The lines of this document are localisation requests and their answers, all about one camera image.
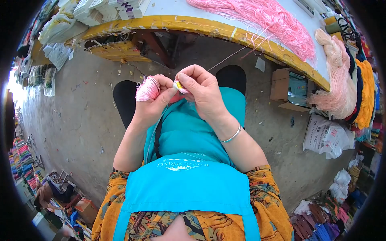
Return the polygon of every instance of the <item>cardboard box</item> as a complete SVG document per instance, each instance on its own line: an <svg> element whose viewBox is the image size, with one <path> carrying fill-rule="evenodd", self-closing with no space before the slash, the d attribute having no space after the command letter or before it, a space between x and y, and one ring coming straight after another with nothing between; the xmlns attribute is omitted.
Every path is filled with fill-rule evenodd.
<svg viewBox="0 0 386 241"><path fill-rule="evenodd" d="M98 215L98 208L95 206L95 204L86 198L82 198L75 206L74 208L79 212L79 215L83 220L88 224L91 225L94 223L97 215Z"/></svg>
<svg viewBox="0 0 386 241"><path fill-rule="evenodd" d="M272 73L272 86L270 99L281 102L279 107L294 111L305 112L311 109L311 105L308 108L292 104L288 101L288 87L290 84L290 69L278 69ZM308 80L307 93L310 95L311 91L315 89L314 82Z"/></svg>

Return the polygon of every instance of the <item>silver bangle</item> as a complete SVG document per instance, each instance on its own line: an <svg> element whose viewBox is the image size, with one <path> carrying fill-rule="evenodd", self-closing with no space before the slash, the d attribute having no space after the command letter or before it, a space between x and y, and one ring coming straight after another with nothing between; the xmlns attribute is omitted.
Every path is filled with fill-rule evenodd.
<svg viewBox="0 0 386 241"><path fill-rule="evenodd" d="M237 130L236 134L234 134L231 138L227 139L226 141L219 139L219 141L225 142L225 143L230 142L233 138L235 138L235 136L237 136L240 133L240 131L241 131L241 125L239 125L239 129Z"/></svg>

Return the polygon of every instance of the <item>turquoise apron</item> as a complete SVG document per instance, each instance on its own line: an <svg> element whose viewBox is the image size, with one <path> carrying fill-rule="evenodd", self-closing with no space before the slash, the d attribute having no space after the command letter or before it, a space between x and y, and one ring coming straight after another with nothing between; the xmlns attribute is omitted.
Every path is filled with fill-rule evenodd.
<svg viewBox="0 0 386 241"><path fill-rule="evenodd" d="M226 87L220 91L228 111L244 126L244 95ZM240 215L245 239L260 240L248 177L234 168L193 104L183 99L164 111L159 122L148 129L144 159L145 165L127 179L126 200L113 241L124 240L134 212L190 210ZM213 187L221 198L212 195Z"/></svg>

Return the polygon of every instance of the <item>printed logo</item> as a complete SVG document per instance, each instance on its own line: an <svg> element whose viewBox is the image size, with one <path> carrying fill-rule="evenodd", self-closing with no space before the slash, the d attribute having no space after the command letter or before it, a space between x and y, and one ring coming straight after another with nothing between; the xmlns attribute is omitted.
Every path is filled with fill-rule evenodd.
<svg viewBox="0 0 386 241"><path fill-rule="evenodd" d="M157 167L165 167L171 171L190 170L196 167L208 167L208 164L201 163L201 160L187 159L164 159L162 163L158 163Z"/></svg>

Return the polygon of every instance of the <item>yellow thread bundle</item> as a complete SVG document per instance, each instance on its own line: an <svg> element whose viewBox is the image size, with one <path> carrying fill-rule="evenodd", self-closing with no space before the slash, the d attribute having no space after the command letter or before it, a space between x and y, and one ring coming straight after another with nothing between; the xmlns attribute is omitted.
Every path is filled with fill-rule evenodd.
<svg viewBox="0 0 386 241"><path fill-rule="evenodd" d="M355 59L355 62L362 71L363 90L361 109L354 122L358 124L359 129L363 129L369 127L372 111L374 109L375 82L370 63L367 60L360 62L357 59Z"/></svg>

